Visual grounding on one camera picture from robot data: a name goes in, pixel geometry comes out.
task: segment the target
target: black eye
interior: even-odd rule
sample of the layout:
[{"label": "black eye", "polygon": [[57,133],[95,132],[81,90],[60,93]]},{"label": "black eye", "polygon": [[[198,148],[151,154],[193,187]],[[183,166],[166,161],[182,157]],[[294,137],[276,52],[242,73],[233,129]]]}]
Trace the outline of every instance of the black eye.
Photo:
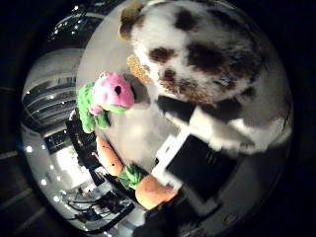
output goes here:
[{"label": "black eye", "polygon": [[119,94],[120,94],[120,86],[116,86],[116,87],[115,87],[115,91],[116,91],[116,93],[117,93],[118,96],[119,96]]}]

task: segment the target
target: pink plush toy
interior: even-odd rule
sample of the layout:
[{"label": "pink plush toy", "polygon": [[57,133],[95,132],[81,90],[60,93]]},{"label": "pink plush toy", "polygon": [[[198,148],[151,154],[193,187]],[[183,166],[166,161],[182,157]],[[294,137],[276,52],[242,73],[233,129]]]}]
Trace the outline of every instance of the pink plush toy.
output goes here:
[{"label": "pink plush toy", "polygon": [[120,112],[120,109],[128,109],[134,104],[129,83],[118,73],[102,72],[91,93],[94,103],[89,112],[94,116],[102,110]]},{"label": "pink plush toy", "polygon": [[86,83],[78,92],[77,107],[85,132],[109,126],[107,112],[123,113],[134,104],[130,85],[118,73],[102,72],[96,83]]}]

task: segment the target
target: orange plush toy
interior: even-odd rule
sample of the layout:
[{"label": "orange plush toy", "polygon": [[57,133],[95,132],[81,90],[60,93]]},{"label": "orange plush toy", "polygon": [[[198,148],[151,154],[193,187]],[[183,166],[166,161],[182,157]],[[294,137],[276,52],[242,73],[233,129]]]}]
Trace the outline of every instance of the orange plush toy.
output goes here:
[{"label": "orange plush toy", "polygon": [[152,175],[146,175],[137,166],[124,166],[115,151],[102,137],[97,136],[97,150],[100,163],[126,189],[134,189],[138,202],[147,209],[154,208],[164,201],[171,200],[177,192],[161,185]]}]

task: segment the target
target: brown spotted plush toy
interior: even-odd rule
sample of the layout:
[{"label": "brown spotted plush toy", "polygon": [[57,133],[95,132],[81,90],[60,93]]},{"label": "brown spotted plush toy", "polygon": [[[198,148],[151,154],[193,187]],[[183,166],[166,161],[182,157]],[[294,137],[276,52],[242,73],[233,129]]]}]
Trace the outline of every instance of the brown spotted plush toy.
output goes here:
[{"label": "brown spotted plush toy", "polygon": [[160,95],[196,105],[185,126],[212,149],[253,154],[289,138],[282,64],[239,9],[226,1],[140,0],[120,20],[118,33],[133,46],[141,73]]}]

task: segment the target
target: white plush fabric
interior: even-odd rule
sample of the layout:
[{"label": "white plush fabric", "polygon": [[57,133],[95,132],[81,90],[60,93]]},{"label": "white plush fabric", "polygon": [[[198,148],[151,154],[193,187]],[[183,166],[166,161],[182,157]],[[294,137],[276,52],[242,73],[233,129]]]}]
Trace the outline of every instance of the white plush fabric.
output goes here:
[{"label": "white plush fabric", "polygon": [[[134,53],[149,68],[148,76],[160,93],[204,106],[216,107],[227,99],[241,105],[239,113],[229,121],[213,118],[197,108],[190,123],[192,133],[207,140],[215,150],[248,154],[265,151],[285,134],[283,139],[286,139],[291,124],[286,75],[261,30],[226,2],[209,5],[187,0],[162,2],[149,1],[139,13],[141,22],[136,21],[131,30]],[[180,12],[187,15],[189,12],[194,25],[191,29],[176,27]],[[216,62],[210,65],[213,70],[200,69],[202,62],[190,63],[192,44],[205,45],[218,52],[221,58],[218,68],[214,66]],[[165,61],[153,60],[151,53],[157,48],[171,49],[172,55]],[[243,55],[249,56],[248,59],[242,58]],[[213,60],[207,56],[207,63]],[[174,74],[168,81],[165,75],[169,69]],[[192,92],[186,91],[184,85]],[[244,94],[249,88],[255,92],[251,96]]]}]

